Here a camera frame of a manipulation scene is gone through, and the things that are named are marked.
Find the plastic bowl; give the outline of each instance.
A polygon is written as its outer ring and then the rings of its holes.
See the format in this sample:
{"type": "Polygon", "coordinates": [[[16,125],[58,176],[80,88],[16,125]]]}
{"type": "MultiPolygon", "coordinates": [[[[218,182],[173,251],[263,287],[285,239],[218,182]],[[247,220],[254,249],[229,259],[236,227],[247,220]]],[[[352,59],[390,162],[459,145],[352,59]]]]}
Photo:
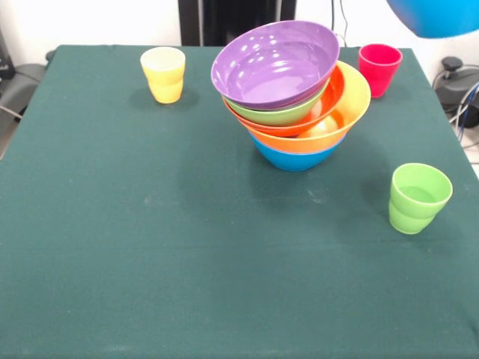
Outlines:
{"type": "Polygon", "coordinates": [[[262,133],[244,125],[261,143],[278,151],[315,153],[330,148],[342,138],[366,112],[371,91],[363,75],[354,67],[339,61],[344,76],[344,92],[336,109],[316,126],[297,138],[283,138],[262,133]]]}
{"type": "Polygon", "coordinates": [[[388,0],[396,16],[419,37],[442,38],[479,29],[477,0],[388,0]]]}
{"type": "Polygon", "coordinates": [[[298,122],[308,114],[308,112],[313,108],[316,102],[320,99],[321,95],[324,93],[326,86],[327,83],[323,86],[320,92],[314,94],[305,102],[301,102],[296,106],[279,111],[251,110],[250,108],[237,105],[226,97],[223,97],[223,99],[228,103],[233,111],[242,116],[245,120],[266,126],[288,126],[298,122]]]}
{"type": "Polygon", "coordinates": [[[254,144],[271,164],[283,171],[306,171],[327,159],[339,146],[345,136],[336,144],[316,153],[288,153],[275,150],[259,142],[253,135],[254,144]]]}
{"type": "Polygon", "coordinates": [[[344,91],[344,77],[343,73],[336,67],[331,75],[331,81],[329,81],[324,94],[321,96],[314,107],[306,114],[299,122],[291,126],[265,126],[258,123],[246,120],[244,117],[239,116],[235,111],[225,103],[230,112],[238,119],[238,121],[246,128],[252,127],[262,133],[266,133],[278,137],[296,136],[314,127],[323,118],[328,116],[333,108],[339,103],[344,91]]]}
{"type": "Polygon", "coordinates": [[[327,27],[273,22],[226,45],[213,62],[211,80],[222,96],[242,107],[284,108],[319,91],[338,57],[338,39],[327,27]]]}

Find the blue lamp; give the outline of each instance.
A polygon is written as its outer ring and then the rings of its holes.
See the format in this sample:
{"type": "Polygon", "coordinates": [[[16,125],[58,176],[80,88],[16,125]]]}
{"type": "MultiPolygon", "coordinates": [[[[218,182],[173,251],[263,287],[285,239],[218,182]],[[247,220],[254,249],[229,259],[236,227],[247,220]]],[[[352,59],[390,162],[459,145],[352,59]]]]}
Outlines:
{"type": "Polygon", "coordinates": [[[479,0],[387,0],[419,37],[442,38],[479,29],[479,0]]]}

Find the plastic cup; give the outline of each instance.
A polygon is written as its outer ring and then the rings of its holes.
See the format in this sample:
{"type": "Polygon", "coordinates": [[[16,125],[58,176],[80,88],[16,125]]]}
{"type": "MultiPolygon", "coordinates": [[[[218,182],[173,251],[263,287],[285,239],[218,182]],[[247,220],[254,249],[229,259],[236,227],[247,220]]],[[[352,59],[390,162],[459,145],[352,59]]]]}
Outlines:
{"type": "Polygon", "coordinates": [[[156,101],[178,101],[183,90],[185,54],[174,47],[155,47],[140,57],[141,68],[156,101]]]}
{"type": "Polygon", "coordinates": [[[422,163],[401,165],[392,174],[389,221],[401,233],[419,233],[451,196],[452,183],[437,168],[422,163]]]}
{"type": "Polygon", "coordinates": [[[359,72],[369,83],[372,98],[385,94],[402,60],[401,51],[388,45],[372,43],[360,48],[359,72]]]}

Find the blue bowl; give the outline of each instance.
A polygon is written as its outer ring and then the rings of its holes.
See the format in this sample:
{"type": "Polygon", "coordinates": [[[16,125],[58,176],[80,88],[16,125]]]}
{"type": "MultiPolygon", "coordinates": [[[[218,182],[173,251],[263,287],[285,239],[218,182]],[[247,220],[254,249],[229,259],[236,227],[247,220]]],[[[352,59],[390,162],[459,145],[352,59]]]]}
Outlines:
{"type": "Polygon", "coordinates": [[[306,171],[325,159],[327,159],[339,146],[339,144],[344,140],[344,135],[339,142],[337,142],[334,146],[323,150],[321,152],[315,153],[289,153],[289,152],[282,152],[275,150],[265,144],[259,142],[253,134],[250,133],[253,137],[254,144],[256,148],[261,152],[261,154],[272,163],[275,167],[279,168],[283,171],[292,171],[292,172],[299,172],[299,171],[306,171]]]}
{"type": "Polygon", "coordinates": [[[479,29],[478,0],[388,0],[396,16],[419,37],[441,38],[479,29]]]}

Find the red cup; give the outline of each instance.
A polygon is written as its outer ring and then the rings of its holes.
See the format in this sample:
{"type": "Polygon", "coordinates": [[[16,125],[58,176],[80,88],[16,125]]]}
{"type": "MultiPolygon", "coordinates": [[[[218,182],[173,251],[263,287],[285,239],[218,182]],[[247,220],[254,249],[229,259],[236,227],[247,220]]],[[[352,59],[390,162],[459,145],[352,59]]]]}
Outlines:
{"type": "Polygon", "coordinates": [[[401,51],[388,45],[372,43],[360,48],[359,72],[369,83],[372,98],[381,97],[388,90],[402,60],[401,51]]]}

